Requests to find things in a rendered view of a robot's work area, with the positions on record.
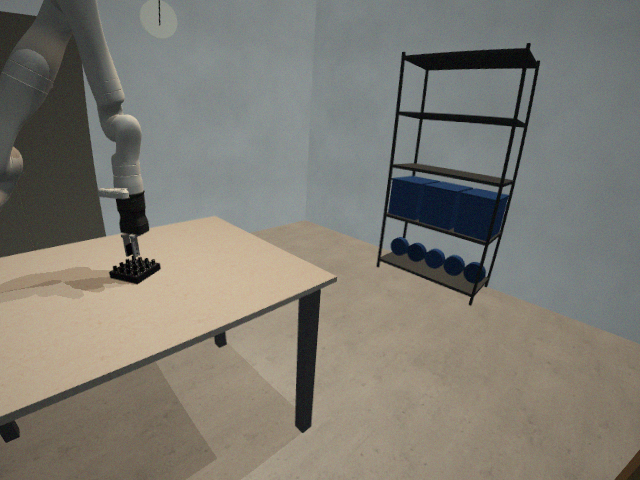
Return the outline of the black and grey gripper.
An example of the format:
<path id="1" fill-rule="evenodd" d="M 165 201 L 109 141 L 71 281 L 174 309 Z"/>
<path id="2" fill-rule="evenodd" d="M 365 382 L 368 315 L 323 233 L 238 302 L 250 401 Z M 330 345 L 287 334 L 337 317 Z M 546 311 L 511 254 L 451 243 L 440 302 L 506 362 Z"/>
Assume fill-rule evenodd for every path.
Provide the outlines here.
<path id="1" fill-rule="evenodd" d="M 123 238 L 125 254 L 126 256 L 133 254 L 133 258 L 136 258 L 140 255 L 137 237 L 150 230 L 145 215 L 146 205 L 141 174 L 113 175 L 113 184 L 114 188 L 100 188 L 98 197 L 116 198 L 120 230 L 124 233 L 121 238 Z"/>

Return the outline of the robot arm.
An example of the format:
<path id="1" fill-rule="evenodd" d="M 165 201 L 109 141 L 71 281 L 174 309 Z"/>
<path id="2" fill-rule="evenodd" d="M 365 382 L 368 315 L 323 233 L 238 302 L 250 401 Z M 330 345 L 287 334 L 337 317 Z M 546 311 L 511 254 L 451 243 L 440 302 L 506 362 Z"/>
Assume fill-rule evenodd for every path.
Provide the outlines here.
<path id="1" fill-rule="evenodd" d="M 141 127 L 133 116 L 123 114 L 125 96 L 106 44 L 97 0 L 44 0 L 0 75 L 0 212 L 23 169 L 22 156 L 13 147 L 15 139 L 46 99 L 72 33 L 101 128 L 116 142 L 113 175 L 141 173 Z"/>

